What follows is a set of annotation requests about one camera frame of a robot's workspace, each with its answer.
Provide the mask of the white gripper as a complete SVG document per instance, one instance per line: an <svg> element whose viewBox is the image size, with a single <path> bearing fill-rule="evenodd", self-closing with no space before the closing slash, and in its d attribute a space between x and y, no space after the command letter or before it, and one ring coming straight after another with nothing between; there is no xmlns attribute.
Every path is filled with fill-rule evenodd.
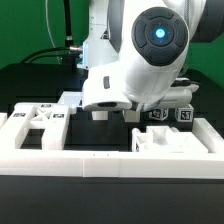
<svg viewBox="0 0 224 224"><path fill-rule="evenodd" d="M160 100L153 109L173 109L186 107L192 100L193 93L200 87L200 83L188 78L177 78L169 88L166 95Z"/></svg>

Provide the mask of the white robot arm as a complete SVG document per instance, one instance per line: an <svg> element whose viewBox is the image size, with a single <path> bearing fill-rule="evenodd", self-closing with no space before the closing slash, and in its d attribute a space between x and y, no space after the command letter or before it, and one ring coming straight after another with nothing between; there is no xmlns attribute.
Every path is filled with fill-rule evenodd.
<svg viewBox="0 0 224 224"><path fill-rule="evenodd" d="M87 111L184 107L197 87L179 77L189 44L224 33L224 0L107 0L106 27L88 49Z"/></svg>

